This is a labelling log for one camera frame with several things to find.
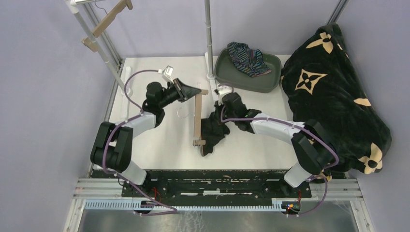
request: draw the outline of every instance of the black garment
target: black garment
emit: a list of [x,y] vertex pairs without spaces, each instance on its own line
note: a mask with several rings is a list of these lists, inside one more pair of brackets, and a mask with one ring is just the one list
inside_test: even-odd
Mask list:
[[333,137],[335,171],[379,172],[392,138],[376,114],[346,53],[339,26],[320,27],[282,69],[294,121],[315,119]]
[[215,111],[211,113],[209,118],[201,119],[201,138],[205,140],[205,145],[202,146],[202,154],[206,156],[214,151],[214,146],[219,143],[225,135],[231,131],[220,121],[220,112],[222,106],[215,105]]

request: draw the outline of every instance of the lavender wall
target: lavender wall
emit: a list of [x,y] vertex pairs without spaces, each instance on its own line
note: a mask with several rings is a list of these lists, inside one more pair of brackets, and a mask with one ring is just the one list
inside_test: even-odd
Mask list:
[[62,0],[0,1],[0,231],[59,232],[112,77]]
[[409,231],[410,1],[350,0],[338,23],[393,143],[379,174],[356,174],[376,231]]
[[[211,0],[214,53],[231,41],[291,54],[326,24],[338,0]],[[112,9],[116,1],[98,2]],[[204,0],[133,1],[108,28],[125,57],[200,56],[206,52]],[[96,9],[100,16],[104,11]]]

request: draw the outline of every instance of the striped cloth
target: striped cloth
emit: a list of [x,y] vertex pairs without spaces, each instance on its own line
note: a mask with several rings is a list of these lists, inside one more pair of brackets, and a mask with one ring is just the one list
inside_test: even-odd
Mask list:
[[246,43],[231,42],[228,44],[228,52],[236,68],[250,77],[271,72],[259,49],[252,50]]

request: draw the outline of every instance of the white table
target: white table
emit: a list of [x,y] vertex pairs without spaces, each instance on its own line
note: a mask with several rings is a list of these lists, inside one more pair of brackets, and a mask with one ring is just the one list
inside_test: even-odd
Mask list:
[[[278,56],[282,64],[290,56]],[[206,79],[204,57],[158,57],[127,58],[127,66],[132,73],[144,69],[164,69],[167,65],[174,68],[173,78],[178,77],[183,83],[209,89]],[[141,73],[132,82],[132,99],[138,103],[145,100],[148,83],[158,81],[165,86],[159,74]],[[248,108],[258,109],[272,117],[292,119],[288,98],[281,87],[270,93],[256,93],[235,89]],[[117,91],[110,121],[119,122],[122,106],[122,94]],[[189,112],[186,118],[179,118],[179,112]],[[202,118],[208,117],[214,110],[211,94],[203,97]],[[131,105],[130,117],[139,109]],[[283,141],[255,135],[239,130],[232,122],[227,123],[231,133],[214,147],[214,152],[202,157],[199,148],[192,146],[194,98],[184,103],[174,102],[165,107],[165,118],[157,128],[146,131],[136,137],[132,143],[132,160],[144,169],[288,169],[297,159],[293,147]]]

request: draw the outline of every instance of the metal frame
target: metal frame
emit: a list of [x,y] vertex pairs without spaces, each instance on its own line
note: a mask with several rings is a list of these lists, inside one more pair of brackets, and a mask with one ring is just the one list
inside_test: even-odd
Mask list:
[[327,24],[334,23],[339,19],[348,2],[349,0],[339,0],[339,3],[336,5],[335,10],[327,21]]
[[[75,0],[78,4],[84,4],[84,9],[86,14],[88,15],[91,23],[95,26],[100,22],[99,17],[94,11],[94,7],[90,4],[94,2],[94,0]],[[340,0],[338,5],[336,6],[332,16],[330,17],[328,23],[335,22],[340,13],[343,11],[344,7],[346,6],[348,0]],[[207,42],[208,42],[208,54],[212,54],[212,36],[211,36],[211,24],[210,24],[210,8],[209,8],[209,0],[205,0],[205,17],[206,17],[206,28],[207,28]],[[76,15],[77,19],[80,21],[84,21],[81,15]],[[83,29],[88,32],[90,30],[86,26],[86,23],[82,24]],[[99,54],[103,58],[104,62],[109,67],[111,65],[110,70],[113,73],[116,81],[113,83],[113,88],[111,91],[109,103],[106,109],[104,120],[108,120],[111,114],[111,110],[114,104],[115,95],[117,92],[118,86],[122,87],[122,82],[119,82],[119,74],[122,69],[121,67],[121,57],[117,52],[115,46],[113,45],[111,39],[109,38],[108,34],[104,32],[101,37],[101,41],[105,48],[108,51],[109,59],[111,60],[112,64],[110,63],[108,56],[105,55],[105,52],[100,48]],[[212,80],[213,77],[213,57],[212,55],[207,57],[207,62],[210,64],[208,66],[208,78]],[[93,168],[93,164],[90,163],[90,172],[88,173],[88,177],[91,174]],[[303,198],[302,201],[318,201],[322,198],[324,193],[324,186],[320,184],[310,184],[312,198]],[[67,216],[66,223],[64,225],[63,231],[64,232],[76,232],[79,229],[82,214],[84,209],[87,208],[98,208],[100,209],[127,209],[129,210],[130,207],[135,209],[135,205],[126,205],[127,203],[138,203],[141,200],[146,200],[145,198],[123,198],[121,197],[122,187],[118,184],[116,179],[90,179],[90,178],[83,178],[79,179],[77,182],[77,186],[75,189],[75,193],[72,199],[72,203],[70,206],[70,210]],[[254,211],[277,211],[275,205],[281,203],[282,201],[295,201],[296,199],[272,199],[273,207],[272,208],[262,208],[257,207],[253,208]],[[349,201],[351,203],[354,218],[356,220],[357,226],[359,228],[359,232],[373,232],[374,228],[372,226],[366,204],[363,200],[362,193],[360,191],[359,184],[357,183],[356,179],[343,179],[343,180],[332,180],[329,182],[329,189],[328,194],[325,201]],[[203,210],[203,211],[215,211],[215,210],[227,210],[226,208],[217,209],[212,207],[196,207],[196,208],[181,208],[180,210]],[[239,211],[239,210],[246,210],[249,211],[249,208],[232,208],[232,211]]]

